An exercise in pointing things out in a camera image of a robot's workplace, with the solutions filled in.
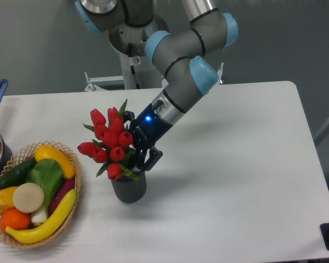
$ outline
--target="green leaf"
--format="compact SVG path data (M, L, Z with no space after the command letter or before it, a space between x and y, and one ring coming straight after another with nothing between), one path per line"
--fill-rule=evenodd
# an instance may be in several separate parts
M51 201L63 183L63 171L57 161L42 159L29 172L26 182L32 182L42 188L45 196L44 207L47 212Z
M87 125L83 123L83 126L86 127L88 130L91 130L92 132L95 132L95 128L92 125Z
M100 176L104 171L106 171L109 167L108 163L104 163L103 166L101 166L101 168L99 169L98 173L97 173L97 177Z
M127 106L127 99L125 100L125 102L122 104L119 112L118 112L118 116L121 118L124 118L124 114L126 113L126 106Z
M106 148L106 145L104 145L103 142L96 141L96 140L94 140L94 139L92 139L92 141L93 141L93 143L94 143L94 145L95 145L96 147Z
M122 159L122 163L124 164L125 167L129 165L129 159L135 154L132 150L126 153L124 158Z
M131 179L133 179L133 180L136 180L136 181L138 181L139 180L139 178L135 175L135 174L133 174L127 167L125 167L123 164L120 164L120 167L122 168L122 170L123 170L123 175L125 175L125 176L127 176L127 177L129 177L129 178L131 178Z

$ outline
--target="blue led light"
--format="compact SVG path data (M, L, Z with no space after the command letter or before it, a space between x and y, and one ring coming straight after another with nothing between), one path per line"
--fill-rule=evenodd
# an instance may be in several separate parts
M146 120L147 122L151 122L151 121L152 121L152 117L151 117L150 115L146 115L146 116L145 116L145 120Z

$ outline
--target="purple eggplant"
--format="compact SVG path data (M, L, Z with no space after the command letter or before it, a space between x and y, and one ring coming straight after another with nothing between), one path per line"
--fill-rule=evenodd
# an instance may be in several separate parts
M57 192L56 196L54 199L51 201L50 207L49 207L49 212L50 215L55 211L56 207L59 205L61 202L62 198L72 189L75 188L75 180L74 179L69 179L65 181L60 190Z

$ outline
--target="green cucumber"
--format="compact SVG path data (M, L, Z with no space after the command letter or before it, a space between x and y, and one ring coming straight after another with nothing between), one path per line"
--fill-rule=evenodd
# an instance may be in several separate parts
M0 176L0 190L25 183L28 172L37 164L34 157L17 164Z

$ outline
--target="blue joint cap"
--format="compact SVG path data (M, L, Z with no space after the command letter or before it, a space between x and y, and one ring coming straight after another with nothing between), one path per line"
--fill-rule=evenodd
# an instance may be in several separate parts
M153 33L149 37L148 41L146 41L145 52L152 63L154 63L154 53L158 44L163 40L164 37L167 37L168 35L170 35L170 33L167 31L159 30Z
M200 56L190 60L189 68L197 88L206 95L218 81L217 72Z
M239 27L237 26L236 20L233 16L229 13L222 14L225 17L226 27L227 27L227 34L226 34L226 41L225 47L233 44L239 35Z
M84 11L84 9L82 8L82 5L80 4L79 1L75 2L75 7L79 13L79 15L81 16L83 23L85 24L85 26L87 27L87 29L89 30L89 32L93 35L97 35L100 34L101 31L94 25L94 23L90 20L90 18L88 17L87 13Z

